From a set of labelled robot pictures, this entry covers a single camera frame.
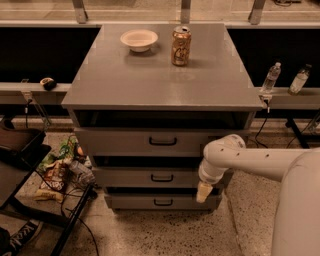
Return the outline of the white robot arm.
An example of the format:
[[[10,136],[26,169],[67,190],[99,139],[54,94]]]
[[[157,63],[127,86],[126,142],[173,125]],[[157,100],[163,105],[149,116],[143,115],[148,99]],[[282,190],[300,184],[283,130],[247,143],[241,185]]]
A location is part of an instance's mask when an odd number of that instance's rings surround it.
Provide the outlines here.
[[[320,256],[320,149],[248,148],[237,134],[208,143],[196,201],[203,203],[229,169],[281,183],[271,256]]]

